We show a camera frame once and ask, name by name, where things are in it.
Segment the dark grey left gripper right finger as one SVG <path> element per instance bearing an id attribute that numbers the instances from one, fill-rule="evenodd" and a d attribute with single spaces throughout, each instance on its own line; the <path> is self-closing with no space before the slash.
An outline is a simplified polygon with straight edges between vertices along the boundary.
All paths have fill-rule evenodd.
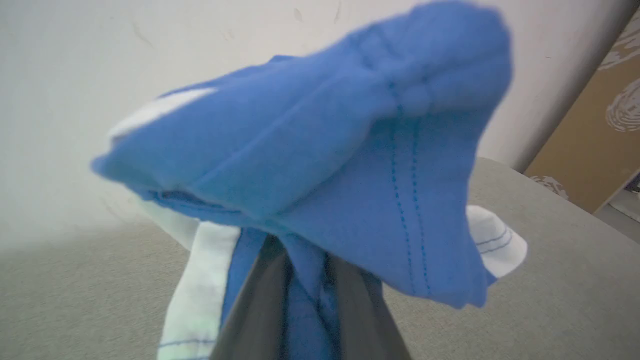
<path id="1" fill-rule="evenodd" d="M 338 360 L 410 360 L 383 296 L 382 281 L 333 255 L 326 256 L 326 318 Z"/>

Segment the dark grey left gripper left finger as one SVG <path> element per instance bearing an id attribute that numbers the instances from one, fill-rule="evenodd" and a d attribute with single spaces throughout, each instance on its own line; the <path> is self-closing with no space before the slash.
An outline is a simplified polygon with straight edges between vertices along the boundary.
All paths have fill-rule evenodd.
<path id="1" fill-rule="evenodd" d="M 290 258 L 268 235 L 222 326 L 211 360 L 279 360 L 285 335 Z"/>

